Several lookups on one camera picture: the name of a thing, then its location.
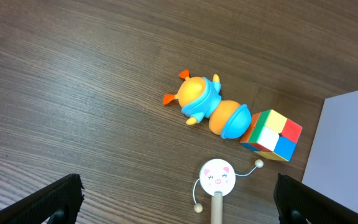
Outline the wooden pig rattle drum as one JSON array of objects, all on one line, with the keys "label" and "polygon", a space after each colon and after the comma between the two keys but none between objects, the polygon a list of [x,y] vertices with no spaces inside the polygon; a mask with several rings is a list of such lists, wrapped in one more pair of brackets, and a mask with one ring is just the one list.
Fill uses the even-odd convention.
[{"label": "wooden pig rattle drum", "polygon": [[230,163],[223,159],[211,159],[200,169],[199,177],[195,181],[192,197],[194,201],[193,209],[196,213],[203,211],[202,204],[196,200],[196,187],[201,185],[202,189],[211,196],[211,224],[223,223],[223,197],[229,194],[235,184],[237,177],[247,177],[256,169],[264,166],[261,159],[254,162],[254,168],[246,174],[237,174]]}]

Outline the colourful 2x2 puzzle cube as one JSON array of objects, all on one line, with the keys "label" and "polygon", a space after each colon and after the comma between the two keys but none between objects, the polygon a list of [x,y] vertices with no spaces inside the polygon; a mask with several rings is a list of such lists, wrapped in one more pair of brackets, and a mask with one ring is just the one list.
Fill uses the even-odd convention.
[{"label": "colourful 2x2 puzzle cube", "polygon": [[270,160],[288,162],[295,151],[302,126],[275,110],[253,114],[240,143]]}]

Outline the orange blue duck toy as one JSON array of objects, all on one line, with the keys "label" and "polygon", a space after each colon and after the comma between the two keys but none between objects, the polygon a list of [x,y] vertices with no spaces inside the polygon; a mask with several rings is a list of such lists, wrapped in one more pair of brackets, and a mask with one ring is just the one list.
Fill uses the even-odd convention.
[{"label": "orange blue duck toy", "polygon": [[213,79],[192,77],[189,70],[179,73],[183,80],[176,94],[166,94],[162,103],[167,105],[177,100],[181,112],[188,117],[191,126],[208,119],[209,129],[223,139],[241,137],[250,127],[252,115],[246,104],[224,100],[220,95],[221,82],[217,74]]}]

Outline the white box pink interior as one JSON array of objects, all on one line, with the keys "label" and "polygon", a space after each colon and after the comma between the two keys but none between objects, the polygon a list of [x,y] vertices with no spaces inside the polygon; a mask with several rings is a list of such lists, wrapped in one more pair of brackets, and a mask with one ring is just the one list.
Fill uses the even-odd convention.
[{"label": "white box pink interior", "polygon": [[358,91],[325,99],[302,183],[358,213]]}]

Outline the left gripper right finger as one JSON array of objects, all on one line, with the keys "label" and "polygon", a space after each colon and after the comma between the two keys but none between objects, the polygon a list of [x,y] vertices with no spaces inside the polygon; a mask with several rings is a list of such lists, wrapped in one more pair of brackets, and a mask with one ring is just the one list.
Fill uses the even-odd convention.
[{"label": "left gripper right finger", "polygon": [[278,174],[273,198],[280,224],[358,224],[358,213],[289,175]]}]

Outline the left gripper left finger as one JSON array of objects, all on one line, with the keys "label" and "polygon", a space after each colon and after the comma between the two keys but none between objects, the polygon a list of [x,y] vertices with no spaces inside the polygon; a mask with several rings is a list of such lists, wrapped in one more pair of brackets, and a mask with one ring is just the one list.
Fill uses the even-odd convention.
[{"label": "left gripper left finger", "polygon": [[0,211],[0,223],[76,223],[85,199],[80,175],[68,174]]}]

